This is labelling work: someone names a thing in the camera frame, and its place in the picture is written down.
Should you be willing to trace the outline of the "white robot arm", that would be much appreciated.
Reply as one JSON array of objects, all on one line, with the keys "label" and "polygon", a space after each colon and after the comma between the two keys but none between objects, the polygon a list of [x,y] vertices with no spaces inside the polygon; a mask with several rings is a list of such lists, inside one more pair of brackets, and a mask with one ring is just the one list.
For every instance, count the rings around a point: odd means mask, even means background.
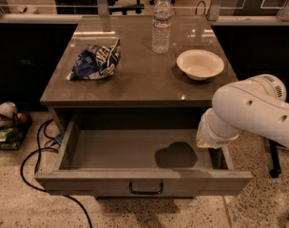
[{"label": "white robot arm", "polygon": [[289,148],[289,104],[279,78],[261,74],[220,87],[201,117],[197,146],[226,146],[243,130]]}]

